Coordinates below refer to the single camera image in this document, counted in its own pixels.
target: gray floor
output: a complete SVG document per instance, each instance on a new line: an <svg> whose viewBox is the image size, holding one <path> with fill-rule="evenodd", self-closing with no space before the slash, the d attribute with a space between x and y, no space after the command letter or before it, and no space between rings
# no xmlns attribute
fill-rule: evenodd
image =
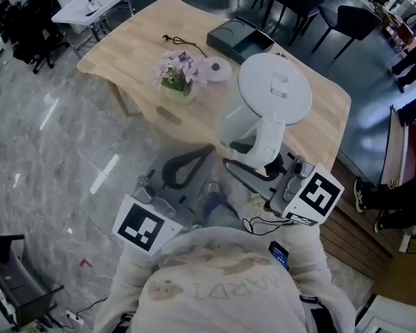
<svg viewBox="0 0 416 333"><path fill-rule="evenodd" d="M135 1L138 10L154 0ZM250 0L185 1L256 23L263 15L263 10L250 9ZM327 3L338 1L357 3ZM280 6L273 8L269 28L279 11ZM294 15L287 12L275 36L282 45L293 25ZM335 63L332 56L339 47L334 46L346 39L338 34L331 34L311 56L324 30L325 23L317 18L288 50L350 94L353 104L342 152L374 179L385 155L389 105L416 96L416 85L401 95L385 75L397 58L376 33L355 42ZM56 296L60 308L55 314L61 316L65 307L76 311L108 295L121 254L121 242L111 234L116 211L157 149L171 140L143 117L124 118L101 80L76 71L70 50L58 57L55 69L44 67L36 76L8 55L3 60L9 62L0 69L0 233L25 234L25 254L34 269L44 280L65 285ZM92 185L114 155L118 162L92 194ZM220 162L212 176L225 186L240 214L250 217L258 211L248 191L225 174ZM92 267L80 266L83 259ZM334 282L359 307L372 282L335 258L329 265ZM96 307L83 313L87 324L82 330L91 329L95 313Z"/></svg>

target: power strip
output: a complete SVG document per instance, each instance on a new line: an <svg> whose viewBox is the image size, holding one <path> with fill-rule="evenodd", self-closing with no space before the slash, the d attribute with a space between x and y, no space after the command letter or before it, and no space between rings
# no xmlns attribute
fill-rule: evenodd
<svg viewBox="0 0 416 333"><path fill-rule="evenodd" d="M76 314L72 313L68 309L67 309L67 318L70 318L74 322L77 322L79 325L83 325L83 323L85 323L83 321L83 319L81 319L79 316L77 316Z"/></svg>

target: white hoodie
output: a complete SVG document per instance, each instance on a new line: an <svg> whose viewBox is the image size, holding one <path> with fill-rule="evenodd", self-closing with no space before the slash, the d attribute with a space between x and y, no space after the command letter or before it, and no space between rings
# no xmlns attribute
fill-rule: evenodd
<svg viewBox="0 0 416 333"><path fill-rule="evenodd" d="M302 294L318 297L337 332L354 333L356 312L331 283L319 228L298 225L289 233L289 272L234 228L174 238L155 272L155 263L126 246L94 331L112 332L123 314L135 312L128 332L317 332Z"/></svg>

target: small potted plant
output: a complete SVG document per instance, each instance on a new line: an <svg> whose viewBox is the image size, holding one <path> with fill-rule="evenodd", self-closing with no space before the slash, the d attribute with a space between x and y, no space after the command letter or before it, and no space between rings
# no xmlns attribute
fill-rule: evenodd
<svg viewBox="0 0 416 333"><path fill-rule="evenodd" d="M196 85L207 83L206 63L195 61L186 51L165 52L153 71L156 85L161 85L165 95L179 104L191 102Z"/></svg>

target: white desk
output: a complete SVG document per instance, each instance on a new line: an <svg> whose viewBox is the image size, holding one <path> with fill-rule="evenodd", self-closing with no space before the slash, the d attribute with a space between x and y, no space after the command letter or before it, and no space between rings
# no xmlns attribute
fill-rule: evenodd
<svg viewBox="0 0 416 333"><path fill-rule="evenodd" d="M87 16L89 14L88 8L89 0L72 0L65 7L57 12L53 17L52 21L58 24L76 24L86 26L91 30L92 35L96 38L97 42L100 42L100 38L94 28L94 24L99 21L101 17L104 17L109 10L111 10L115 5L121 3L123 0L95 0L100 5L99 8L94 14ZM126 0L130 7L131 15L134 15L134 10L132 9L131 0Z"/></svg>

